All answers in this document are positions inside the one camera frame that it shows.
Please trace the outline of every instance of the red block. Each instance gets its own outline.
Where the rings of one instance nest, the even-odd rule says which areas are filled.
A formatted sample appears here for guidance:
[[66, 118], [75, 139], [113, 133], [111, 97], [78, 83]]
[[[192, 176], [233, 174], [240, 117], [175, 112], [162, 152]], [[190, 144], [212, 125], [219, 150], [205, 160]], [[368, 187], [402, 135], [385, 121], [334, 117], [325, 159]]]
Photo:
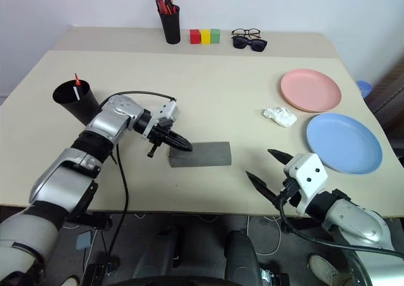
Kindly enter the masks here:
[[189, 40], [191, 41], [191, 44], [201, 43], [201, 34], [199, 33], [199, 29], [189, 30]]

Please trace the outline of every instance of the colored block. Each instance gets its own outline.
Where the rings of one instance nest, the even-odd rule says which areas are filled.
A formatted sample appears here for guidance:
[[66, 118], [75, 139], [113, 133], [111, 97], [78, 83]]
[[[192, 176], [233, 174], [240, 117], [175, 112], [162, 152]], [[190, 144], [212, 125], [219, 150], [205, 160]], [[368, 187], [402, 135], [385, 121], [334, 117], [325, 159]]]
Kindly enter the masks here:
[[210, 30], [210, 44], [220, 43], [220, 29]]
[[191, 44], [201, 43], [201, 34], [199, 33], [199, 29], [189, 30], [189, 41], [191, 42]]
[[201, 44], [210, 44], [210, 30], [201, 29]]

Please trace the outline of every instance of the eyeglasses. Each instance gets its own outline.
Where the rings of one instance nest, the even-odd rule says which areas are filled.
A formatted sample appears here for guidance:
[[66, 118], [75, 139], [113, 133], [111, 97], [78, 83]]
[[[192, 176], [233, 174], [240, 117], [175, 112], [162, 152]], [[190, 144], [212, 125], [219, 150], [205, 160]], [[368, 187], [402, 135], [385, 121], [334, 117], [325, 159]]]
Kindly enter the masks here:
[[242, 29], [238, 28], [232, 31], [233, 47], [238, 49], [246, 48], [247, 45], [251, 46], [253, 51], [264, 51], [267, 41], [258, 39], [261, 32], [257, 28]]
[[248, 35], [251, 39], [254, 38], [261, 38], [259, 36], [259, 34], [261, 33], [261, 31], [257, 28], [250, 28], [250, 29], [243, 29], [243, 28], [238, 28], [232, 31], [232, 35], [233, 36], [243, 36], [245, 37], [246, 35]]

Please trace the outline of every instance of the cable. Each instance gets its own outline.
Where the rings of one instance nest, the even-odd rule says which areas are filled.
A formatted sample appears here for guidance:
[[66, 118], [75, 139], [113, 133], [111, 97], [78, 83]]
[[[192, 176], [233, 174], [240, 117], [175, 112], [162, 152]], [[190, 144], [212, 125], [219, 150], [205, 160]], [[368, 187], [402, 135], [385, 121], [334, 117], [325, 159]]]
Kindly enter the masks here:
[[213, 223], [214, 221], [216, 221], [216, 220], [219, 218], [219, 215], [216, 215], [216, 217], [213, 218], [213, 219], [210, 220], [210, 221], [205, 220], [201, 215], [198, 215], [198, 218], [199, 218], [202, 222], [205, 222], [205, 223]]
[[102, 245], [104, 246], [105, 257], [108, 256], [107, 245], [105, 245], [104, 232], [101, 230]]
[[67, 227], [67, 226], [62, 226], [63, 228], [65, 228], [65, 229], [76, 229], [76, 228], [78, 228], [80, 225], [76, 225], [76, 226], [74, 226], [74, 227]]
[[[277, 219], [270, 219], [270, 218], [267, 218], [267, 217], [264, 217], [264, 218], [267, 219], [267, 220], [269, 220], [269, 221], [275, 221], [276, 226], [278, 226], [278, 230], [279, 230], [278, 244], [276, 245], [275, 250], [272, 251], [272, 252], [270, 252], [270, 253], [257, 253], [257, 252], [255, 252], [255, 254], [257, 254], [258, 256], [271, 256], [272, 254], [275, 254], [275, 253], [278, 252], [279, 247], [280, 247], [280, 241], [281, 241], [281, 239], [282, 239], [282, 231], [281, 231], [280, 226], [279, 226], [279, 223], [278, 223], [278, 221], [277, 221], [280, 217], [277, 218]], [[250, 216], [247, 216], [247, 236], [248, 236], [248, 233], [249, 233], [249, 232], [248, 232], [248, 230], [249, 230], [249, 224], [250, 224]]]
[[93, 246], [94, 246], [94, 242], [95, 242], [95, 238], [97, 237], [97, 234], [98, 234], [98, 229], [97, 229], [97, 230], [95, 231], [95, 233], [94, 233], [94, 238], [93, 238], [93, 241], [92, 241], [91, 246], [90, 246], [90, 252], [88, 253], [88, 257], [87, 257], [87, 262], [86, 262], [85, 268], [87, 268], [88, 260], [90, 260], [91, 252], [92, 252], [92, 250], [93, 250]]
[[86, 270], [86, 268], [84, 267], [84, 261], [86, 260], [86, 251], [87, 251], [87, 248], [84, 248], [83, 264], [82, 264], [82, 266], [81, 266], [81, 268], [83, 269], [83, 274], [84, 274], [84, 271]]
[[397, 251], [393, 250], [388, 250], [388, 249], [379, 249], [379, 248], [373, 248], [373, 247], [367, 247], [367, 246], [356, 246], [356, 245], [342, 245], [342, 244], [337, 244], [334, 242], [329, 242], [329, 241], [324, 241], [321, 239], [317, 239], [315, 237], [310, 237], [309, 235], [305, 235], [304, 233], [300, 232], [297, 230], [292, 223], [288, 220], [287, 216], [285, 215], [285, 211], [283, 209], [283, 206], [285, 206], [286, 201], [284, 198], [279, 199], [279, 211], [280, 211], [280, 216], [282, 217], [282, 220], [285, 222], [287, 227], [298, 237], [301, 237], [302, 239], [305, 239], [307, 241], [320, 244], [320, 245], [325, 245], [333, 248], [339, 248], [339, 249], [344, 249], [344, 250], [353, 250], [353, 251], [363, 251], [366, 253], [379, 253], [379, 254], [387, 254], [390, 256], [396, 256], [397, 258], [404, 259], [404, 254], [399, 253]]
[[142, 216], [137, 215], [136, 213], [134, 214], [134, 216], [136, 218], [138, 218], [139, 220], [141, 220], [142, 218], [144, 218], [146, 216], [146, 214], [144, 213]]
[[277, 218], [274, 218], [274, 217], [268, 218], [268, 217], [264, 216], [264, 218], [267, 219], [268, 221], [277, 221], [277, 220], [279, 220], [281, 217], [279, 216], [279, 217], [277, 217]]
[[124, 207], [124, 211], [122, 212], [121, 219], [118, 223], [118, 226], [116, 227], [115, 234], [112, 237], [112, 241], [111, 241], [111, 244], [108, 249], [107, 262], [109, 262], [109, 260], [110, 260], [116, 238], [118, 236], [119, 230], [121, 229], [122, 223], [125, 219], [125, 215], [128, 210], [128, 204], [129, 204], [129, 190], [128, 190], [128, 184], [126, 184], [124, 169], [122, 168], [121, 157], [119, 156], [119, 144], [116, 145], [116, 157], [117, 157], [117, 161], [118, 161], [119, 171], [121, 172], [121, 176], [122, 176], [122, 182], [124, 184], [124, 189], [125, 189], [125, 207]]
[[99, 106], [99, 109], [101, 109], [102, 106], [104, 106], [105, 103], [108, 102], [109, 98], [113, 97], [114, 95], [134, 95], [134, 94], [156, 95], [158, 97], [168, 98], [170, 101], [176, 101], [176, 99], [174, 97], [171, 97], [169, 95], [163, 95], [162, 93], [158, 93], [158, 92], [144, 92], [144, 91], [141, 91], [141, 90], [129, 90], [127, 92], [117, 92], [117, 93], [114, 93], [114, 94], [110, 95], [104, 101], [102, 101], [102, 103]]

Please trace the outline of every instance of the white wall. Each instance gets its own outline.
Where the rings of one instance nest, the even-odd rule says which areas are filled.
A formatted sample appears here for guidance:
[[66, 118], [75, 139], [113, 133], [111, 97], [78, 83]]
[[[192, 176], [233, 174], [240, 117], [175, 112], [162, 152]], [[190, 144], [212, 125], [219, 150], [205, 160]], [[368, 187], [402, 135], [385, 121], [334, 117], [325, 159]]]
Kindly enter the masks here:
[[[9, 94], [70, 25], [160, 26], [155, 0], [0, 1], [0, 95]], [[182, 28], [324, 33], [356, 80], [375, 83], [404, 53], [404, 0], [175, 2]]]

